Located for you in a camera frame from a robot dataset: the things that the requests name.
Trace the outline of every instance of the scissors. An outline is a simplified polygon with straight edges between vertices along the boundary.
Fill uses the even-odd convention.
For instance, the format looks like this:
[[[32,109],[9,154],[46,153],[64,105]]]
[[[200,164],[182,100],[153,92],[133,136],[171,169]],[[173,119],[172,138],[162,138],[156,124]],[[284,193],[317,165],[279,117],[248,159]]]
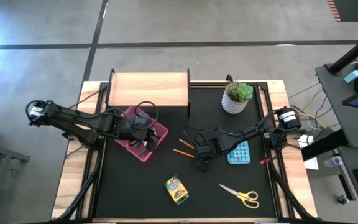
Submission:
[[[248,193],[241,193],[236,192],[235,190],[230,189],[229,187],[226,187],[225,185],[219,184],[224,190],[227,190],[228,192],[234,194],[237,196],[238,199],[242,200],[242,203],[249,208],[255,209],[259,208],[259,202],[256,200],[258,199],[258,193],[254,191],[250,191]]]

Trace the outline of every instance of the potted plant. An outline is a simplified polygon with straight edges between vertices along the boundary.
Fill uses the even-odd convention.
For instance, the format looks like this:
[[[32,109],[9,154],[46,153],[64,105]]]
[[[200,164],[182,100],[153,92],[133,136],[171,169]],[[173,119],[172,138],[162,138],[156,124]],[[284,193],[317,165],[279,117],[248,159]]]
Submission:
[[[230,114],[240,113],[252,99],[253,92],[254,89],[245,83],[230,82],[223,93],[223,109]]]

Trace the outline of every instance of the black table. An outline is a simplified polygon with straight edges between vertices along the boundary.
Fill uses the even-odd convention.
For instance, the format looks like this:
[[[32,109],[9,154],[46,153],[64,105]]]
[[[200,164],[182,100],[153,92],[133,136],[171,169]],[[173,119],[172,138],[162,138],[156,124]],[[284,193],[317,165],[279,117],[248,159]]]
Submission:
[[[342,105],[343,100],[355,94],[353,84],[347,84],[343,80],[354,70],[355,65],[348,65],[343,69],[341,75],[334,76],[327,71],[326,66],[316,68],[318,80],[333,107],[341,129],[304,147],[302,156],[305,161],[339,146],[358,147],[358,108]]]
[[[272,183],[266,165],[262,136],[249,141],[251,163],[230,165],[221,157],[209,172],[202,172],[194,160],[177,154],[173,148],[191,153],[178,139],[186,139],[183,125],[213,129],[218,124],[226,131],[238,131],[258,122],[262,115],[257,97],[250,100],[240,114],[228,114],[221,107],[224,88],[192,88],[191,113],[181,107],[159,108],[159,119],[168,128],[168,136],[150,159],[141,162],[119,146],[108,141],[103,170],[97,193],[95,218],[276,218]],[[142,108],[151,117],[153,108]],[[187,129],[190,136],[199,131]],[[203,132],[206,139],[218,132]],[[164,187],[164,182],[177,175],[189,191],[190,198],[176,205]],[[249,209],[223,190],[224,184],[240,192],[259,193],[260,207]]]
[[[353,83],[347,84],[343,80],[346,75],[355,70],[355,65],[346,66],[338,76],[328,72],[327,67],[329,66],[317,67],[316,75],[333,107],[341,129],[304,147],[302,156],[304,160],[308,160],[338,148],[350,180],[346,178],[342,166],[339,167],[341,173],[339,177],[348,199],[355,200],[350,183],[353,183],[358,194],[358,182],[353,174],[353,171],[358,169],[358,108],[342,105],[343,100],[355,94]]]

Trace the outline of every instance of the blue ice cube tray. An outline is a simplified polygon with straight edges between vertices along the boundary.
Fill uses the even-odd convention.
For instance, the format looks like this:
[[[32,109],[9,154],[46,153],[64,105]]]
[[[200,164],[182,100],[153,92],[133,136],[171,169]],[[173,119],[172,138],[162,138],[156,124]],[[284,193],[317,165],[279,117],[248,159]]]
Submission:
[[[248,164],[251,162],[249,155],[248,141],[240,143],[235,150],[227,155],[230,164]]]

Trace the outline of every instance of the concrete floor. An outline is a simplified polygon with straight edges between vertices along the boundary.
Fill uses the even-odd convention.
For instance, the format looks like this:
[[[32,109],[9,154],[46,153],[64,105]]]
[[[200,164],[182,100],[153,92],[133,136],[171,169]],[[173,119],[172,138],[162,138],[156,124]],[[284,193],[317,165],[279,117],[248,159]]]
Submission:
[[[102,0],[0,0],[0,44],[90,44]],[[357,40],[358,23],[336,22],[325,0],[110,0],[99,43],[173,41]],[[288,95],[314,83],[314,68],[337,60],[351,45],[98,49],[90,80],[117,71],[191,70],[193,80],[282,79]],[[0,50],[0,145],[31,154],[21,174],[0,192],[0,223],[50,218],[67,141],[51,127],[27,125],[34,99],[73,104],[89,49]],[[314,89],[290,99],[297,106]],[[315,113],[323,94],[309,106]],[[329,108],[326,103],[322,111]],[[333,113],[322,117],[336,124]],[[310,179],[318,215],[358,223],[358,202],[339,205],[337,178]]]

